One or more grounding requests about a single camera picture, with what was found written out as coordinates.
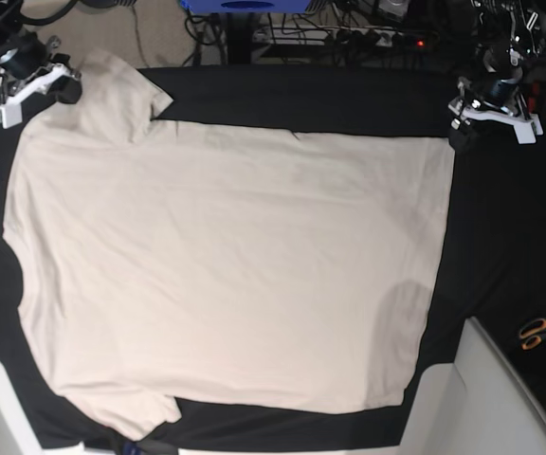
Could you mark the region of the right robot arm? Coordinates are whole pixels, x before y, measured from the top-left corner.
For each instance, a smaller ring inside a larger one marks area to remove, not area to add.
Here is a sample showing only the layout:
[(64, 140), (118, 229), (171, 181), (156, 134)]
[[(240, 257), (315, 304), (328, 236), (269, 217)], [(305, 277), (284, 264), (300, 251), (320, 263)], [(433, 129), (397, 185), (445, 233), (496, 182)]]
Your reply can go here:
[(22, 104), (34, 94), (64, 104), (75, 104), (82, 96), (81, 73), (70, 65), (68, 55), (57, 51), (60, 38), (42, 42), (27, 29), (62, 19), (77, 3), (70, 1), (46, 18), (25, 16), (23, 5), (0, 1), (0, 126), (5, 129), (23, 122)]

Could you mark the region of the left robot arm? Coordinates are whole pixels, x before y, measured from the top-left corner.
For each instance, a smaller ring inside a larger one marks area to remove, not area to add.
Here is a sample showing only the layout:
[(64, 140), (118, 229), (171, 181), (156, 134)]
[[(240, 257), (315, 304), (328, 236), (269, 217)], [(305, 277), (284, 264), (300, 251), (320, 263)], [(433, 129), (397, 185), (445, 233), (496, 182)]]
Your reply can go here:
[(509, 126), (519, 144), (534, 144), (543, 129), (520, 86), (544, 47), (540, 13), (532, 1), (474, 1), (472, 6), (478, 30), (493, 40), (478, 42), (473, 75), (457, 80), (458, 95), (448, 104), (449, 144), (458, 154), (467, 152), (482, 133), (481, 122)]

